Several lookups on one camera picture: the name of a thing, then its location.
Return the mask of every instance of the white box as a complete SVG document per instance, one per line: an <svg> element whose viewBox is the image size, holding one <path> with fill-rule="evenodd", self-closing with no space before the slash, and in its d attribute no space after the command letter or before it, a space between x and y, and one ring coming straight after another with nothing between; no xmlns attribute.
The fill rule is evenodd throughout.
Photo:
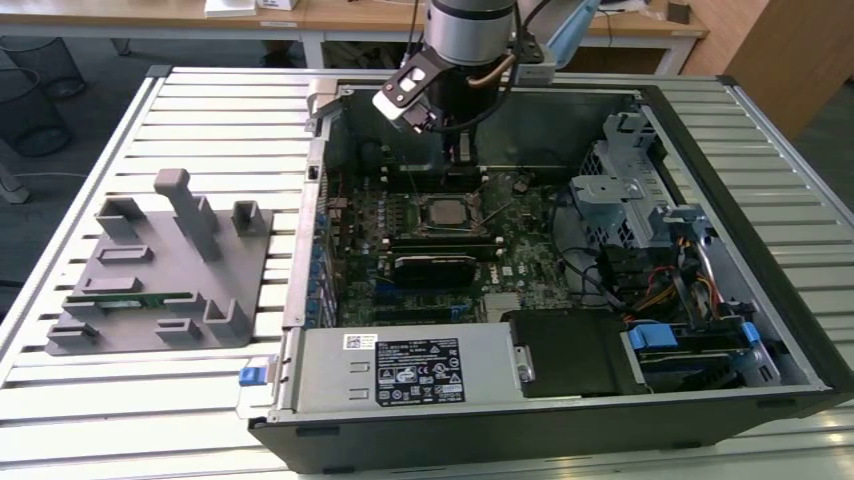
<svg viewBox="0 0 854 480"><path fill-rule="evenodd" d="M205 17L246 17L254 15L253 0L206 0Z"/></svg>
<svg viewBox="0 0 854 480"><path fill-rule="evenodd" d="M257 6L276 10L293 10L298 0L257 0Z"/></svg>

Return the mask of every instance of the motherboard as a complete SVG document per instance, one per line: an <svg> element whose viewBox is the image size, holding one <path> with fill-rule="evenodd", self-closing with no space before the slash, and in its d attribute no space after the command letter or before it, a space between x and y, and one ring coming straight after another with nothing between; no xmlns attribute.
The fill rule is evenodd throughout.
<svg viewBox="0 0 854 480"><path fill-rule="evenodd" d="M557 188L522 170L470 177L445 188L382 168L330 199L338 327L496 322L572 306L546 228Z"/></svg>

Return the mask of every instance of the barcode sticker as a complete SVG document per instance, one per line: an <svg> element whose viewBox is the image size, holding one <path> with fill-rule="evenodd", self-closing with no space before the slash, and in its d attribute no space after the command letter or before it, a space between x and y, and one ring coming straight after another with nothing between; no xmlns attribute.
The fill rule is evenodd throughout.
<svg viewBox="0 0 854 480"><path fill-rule="evenodd" d="M374 333L344 334L344 350L373 350L377 335Z"/></svg>

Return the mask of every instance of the white cable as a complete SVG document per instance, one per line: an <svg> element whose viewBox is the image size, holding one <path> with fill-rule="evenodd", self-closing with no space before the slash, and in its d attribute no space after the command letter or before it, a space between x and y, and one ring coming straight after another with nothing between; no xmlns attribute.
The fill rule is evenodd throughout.
<svg viewBox="0 0 854 480"><path fill-rule="evenodd" d="M43 173L18 173L17 175L11 175L13 177L79 177L87 178L87 175L81 173L67 173L67 172L43 172Z"/></svg>

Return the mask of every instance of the wooden desk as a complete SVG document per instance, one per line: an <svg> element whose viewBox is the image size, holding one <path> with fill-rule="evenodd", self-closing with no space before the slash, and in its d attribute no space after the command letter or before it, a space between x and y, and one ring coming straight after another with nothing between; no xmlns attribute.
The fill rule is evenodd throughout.
<svg viewBox="0 0 854 480"><path fill-rule="evenodd" d="M298 40L308 67L322 68L324 41L405 42L412 18L410 3L381 0L300 0L292 11L258 9L253 17L204 18L202 10L204 0L6 0L0 35ZM656 73L675 75L705 33L697 21L680 25L613 14L609 33L606 19L596 18L581 46L665 50Z"/></svg>

